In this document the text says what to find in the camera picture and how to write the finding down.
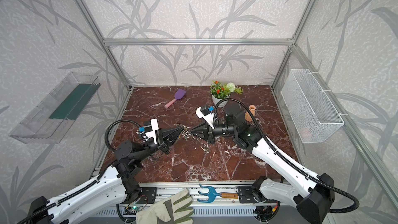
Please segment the blue garden hand fork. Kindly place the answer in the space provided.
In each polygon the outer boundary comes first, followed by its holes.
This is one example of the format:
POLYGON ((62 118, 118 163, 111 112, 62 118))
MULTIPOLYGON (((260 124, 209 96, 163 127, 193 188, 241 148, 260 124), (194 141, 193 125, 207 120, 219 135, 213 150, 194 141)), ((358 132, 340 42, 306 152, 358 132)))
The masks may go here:
POLYGON ((202 185, 202 184, 199 184, 199 186, 201 188, 208 189, 208 192, 198 191, 198 193, 201 196, 206 196, 207 197, 206 200, 198 199, 198 202, 200 202, 200 203, 212 203, 212 202, 215 201, 216 197, 227 198, 227 199, 238 199, 239 198, 237 193, 228 193, 228 192, 218 193, 218 192, 216 192, 216 189, 213 186, 205 186, 205 185, 202 185))

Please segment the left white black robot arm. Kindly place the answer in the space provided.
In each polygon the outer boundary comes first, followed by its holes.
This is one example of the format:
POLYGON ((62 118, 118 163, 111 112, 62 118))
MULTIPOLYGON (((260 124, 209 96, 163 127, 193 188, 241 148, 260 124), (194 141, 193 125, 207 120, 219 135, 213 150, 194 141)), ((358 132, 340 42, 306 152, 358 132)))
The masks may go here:
POLYGON ((122 142, 105 171, 67 193, 34 200, 21 223, 77 224, 109 206, 140 199, 142 190, 135 176, 142 170, 141 162, 157 151, 168 154, 182 131, 182 127, 153 129, 142 144, 122 142))

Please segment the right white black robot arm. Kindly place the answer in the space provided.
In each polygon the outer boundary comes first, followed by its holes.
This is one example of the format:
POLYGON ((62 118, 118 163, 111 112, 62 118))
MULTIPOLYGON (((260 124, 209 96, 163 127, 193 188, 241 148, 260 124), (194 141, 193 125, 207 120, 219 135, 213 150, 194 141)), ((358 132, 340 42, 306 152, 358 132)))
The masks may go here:
POLYGON ((276 200, 295 207, 311 224, 321 224, 328 213, 344 214, 359 208, 359 200, 336 188, 328 174, 318 175, 278 148, 241 101, 233 99, 232 104, 224 108, 224 122, 219 121, 216 106, 200 106, 195 114, 204 121, 191 130, 193 135, 209 144, 214 144, 217 137, 232 137, 240 148, 264 161, 288 181, 284 184, 260 177, 252 186, 257 201, 276 200))

